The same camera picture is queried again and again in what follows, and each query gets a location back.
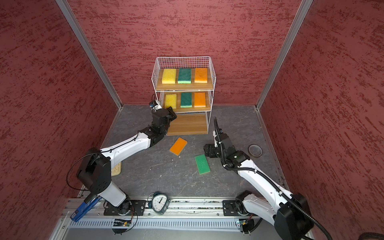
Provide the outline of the yellow sponge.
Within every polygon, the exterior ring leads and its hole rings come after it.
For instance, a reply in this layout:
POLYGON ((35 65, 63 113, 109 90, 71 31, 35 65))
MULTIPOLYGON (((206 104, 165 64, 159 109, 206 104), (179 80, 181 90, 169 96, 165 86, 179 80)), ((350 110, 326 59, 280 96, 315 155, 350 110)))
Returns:
POLYGON ((176 82, 177 69, 164 69, 162 75, 162 84, 169 85, 176 82))
POLYGON ((172 109, 177 108, 177 94, 166 94, 165 95, 165 106, 164 108, 167 109, 171 107, 172 109))

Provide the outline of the light green sponge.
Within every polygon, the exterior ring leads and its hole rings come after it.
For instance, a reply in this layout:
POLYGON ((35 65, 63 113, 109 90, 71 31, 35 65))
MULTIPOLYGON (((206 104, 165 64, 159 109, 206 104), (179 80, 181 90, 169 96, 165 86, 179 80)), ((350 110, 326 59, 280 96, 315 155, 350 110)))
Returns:
POLYGON ((195 161, 200 175, 207 174, 211 171, 205 155, 195 156, 195 161))

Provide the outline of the dark green sponge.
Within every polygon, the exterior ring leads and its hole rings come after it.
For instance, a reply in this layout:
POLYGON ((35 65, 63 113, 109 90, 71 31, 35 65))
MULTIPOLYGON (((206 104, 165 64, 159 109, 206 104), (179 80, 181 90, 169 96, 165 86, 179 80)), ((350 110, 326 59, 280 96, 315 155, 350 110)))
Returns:
POLYGON ((192 93, 183 92, 181 93, 181 108, 191 108, 192 107, 192 93))
POLYGON ((191 84, 192 69, 179 69, 178 84, 191 84))

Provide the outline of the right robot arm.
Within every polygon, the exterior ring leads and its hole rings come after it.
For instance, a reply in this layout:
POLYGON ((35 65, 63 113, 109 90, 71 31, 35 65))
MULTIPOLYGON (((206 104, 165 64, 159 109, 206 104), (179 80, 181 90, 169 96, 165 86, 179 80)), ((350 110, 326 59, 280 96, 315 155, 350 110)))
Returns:
POLYGON ((214 133, 214 144, 206 144, 206 157, 220 158, 223 167, 247 180, 262 196, 249 191, 237 197, 248 213, 255 214, 275 227, 283 240, 303 240, 314 227, 308 218, 311 211, 307 199, 292 194, 269 178, 243 151, 233 146, 227 134, 214 133))

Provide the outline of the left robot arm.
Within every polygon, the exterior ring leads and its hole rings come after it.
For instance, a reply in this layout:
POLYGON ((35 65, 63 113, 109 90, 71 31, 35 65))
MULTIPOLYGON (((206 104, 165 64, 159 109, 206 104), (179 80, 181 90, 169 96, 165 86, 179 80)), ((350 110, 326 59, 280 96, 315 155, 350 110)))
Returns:
POLYGON ((152 117, 152 124, 139 130, 133 137, 101 150, 91 149, 81 158, 77 179, 92 197, 103 198, 122 215, 130 209, 131 200, 112 182, 112 169, 132 155, 156 145, 168 133, 177 115, 172 107, 154 107, 152 117))

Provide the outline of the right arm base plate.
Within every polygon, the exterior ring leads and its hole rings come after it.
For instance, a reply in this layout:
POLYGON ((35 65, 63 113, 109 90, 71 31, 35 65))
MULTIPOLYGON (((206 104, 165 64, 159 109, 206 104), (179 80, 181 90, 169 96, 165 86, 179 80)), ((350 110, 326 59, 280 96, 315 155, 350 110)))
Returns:
POLYGON ((260 217, 261 208, 252 201, 224 200, 224 216, 250 217, 251 215, 260 217))

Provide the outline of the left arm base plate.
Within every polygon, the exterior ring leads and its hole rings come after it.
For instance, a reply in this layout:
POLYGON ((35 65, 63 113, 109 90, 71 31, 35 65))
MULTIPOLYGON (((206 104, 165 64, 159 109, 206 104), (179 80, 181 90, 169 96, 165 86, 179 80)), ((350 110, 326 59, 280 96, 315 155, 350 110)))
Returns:
POLYGON ((128 217, 134 214, 142 216, 146 208, 145 200, 131 200, 129 204, 123 204, 122 208, 118 208, 110 204, 108 201, 104 203, 104 216, 121 216, 128 217))

